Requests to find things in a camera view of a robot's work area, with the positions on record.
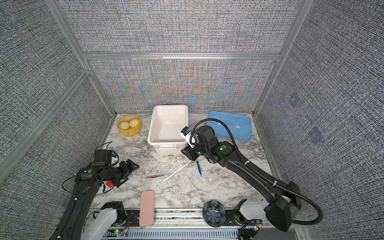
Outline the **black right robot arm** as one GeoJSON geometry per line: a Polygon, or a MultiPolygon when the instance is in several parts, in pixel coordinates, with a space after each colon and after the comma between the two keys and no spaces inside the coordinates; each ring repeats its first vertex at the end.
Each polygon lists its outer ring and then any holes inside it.
{"type": "Polygon", "coordinates": [[[257,167],[230,142],[220,142],[213,128],[202,126],[196,129],[196,140],[190,142],[192,131],[188,127],[181,130],[181,136],[188,145],[181,152],[191,161],[206,158],[212,164],[219,164],[236,173],[254,187],[267,201],[263,211],[267,220],[278,230],[286,232],[292,224],[299,224],[296,217],[301,210],[302,201],[297,184],[285,183],[257,167]]]}

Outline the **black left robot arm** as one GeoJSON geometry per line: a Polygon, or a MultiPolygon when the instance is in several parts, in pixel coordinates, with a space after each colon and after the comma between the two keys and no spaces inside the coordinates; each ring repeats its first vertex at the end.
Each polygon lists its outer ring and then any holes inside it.
{"type": "Polygon", "coordinates": [[[103,182],[111,181],[116,188],[128,181],[129,175],[140,166],[131,160],[113,167],[109,161],[91,162],[81,168],[75,177],[72,197],[51,240],[79,240],[96,193],[103,182]]]}

